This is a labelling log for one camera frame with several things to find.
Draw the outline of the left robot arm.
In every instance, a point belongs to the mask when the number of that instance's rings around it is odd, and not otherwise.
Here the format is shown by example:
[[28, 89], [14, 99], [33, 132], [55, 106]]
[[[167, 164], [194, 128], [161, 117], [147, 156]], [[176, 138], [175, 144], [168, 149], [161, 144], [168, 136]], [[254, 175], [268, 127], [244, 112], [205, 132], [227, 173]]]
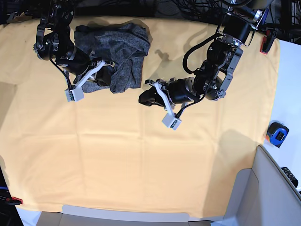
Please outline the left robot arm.
[[[169, 81], [146, 80], [151, 88], [139, 96], [138, 102], [145, 106], [166, 108], [168, 105], [197, 103], [203, 98], [211, 101], [223, 98], [243, 54], [241, 47], [247, 39], [253, 38], [259, 24], [265, 20], [270, 4], [270, 0], [225, 2], [228, 9], [220, 24], [224, 29], [217, 29], [215, 34], [190, 48], [183, 57], [183, 69], [190, 77], [171, 78]], [[189, 69], [189, 56], [206, 44], [209, 45], [206, 60], [199, 68]]]

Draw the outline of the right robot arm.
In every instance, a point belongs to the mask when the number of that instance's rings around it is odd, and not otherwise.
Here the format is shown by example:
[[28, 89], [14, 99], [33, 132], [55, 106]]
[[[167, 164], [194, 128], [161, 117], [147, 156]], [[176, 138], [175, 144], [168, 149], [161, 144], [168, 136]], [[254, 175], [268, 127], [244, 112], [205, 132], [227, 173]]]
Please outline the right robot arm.
[[79, 3], [79, 0], [43, 0], [33, 46], [39, 59], [50, 61], [63, 74], [69, 89], [75, 87], [69, 73], [77, 76], [75, 81], [78, 81], [101, 61], [100, 57], [91, 58], [70, 39], [70, 23]]

